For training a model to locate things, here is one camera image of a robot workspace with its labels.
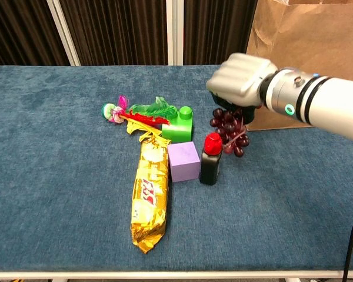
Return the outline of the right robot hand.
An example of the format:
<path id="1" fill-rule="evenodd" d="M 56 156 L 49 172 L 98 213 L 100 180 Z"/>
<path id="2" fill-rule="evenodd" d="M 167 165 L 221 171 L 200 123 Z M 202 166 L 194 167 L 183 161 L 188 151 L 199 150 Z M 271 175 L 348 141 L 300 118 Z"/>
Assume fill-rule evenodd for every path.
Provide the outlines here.
<path id="1" fill-rule="evenodd" d="M 206 82 L 214 102 L 232 112 L 242 109 L 244 123 L 254 120 L 255 108 L 262 105 L 259 87 L 277 67 L 268 59 L 233 53 Z"/>

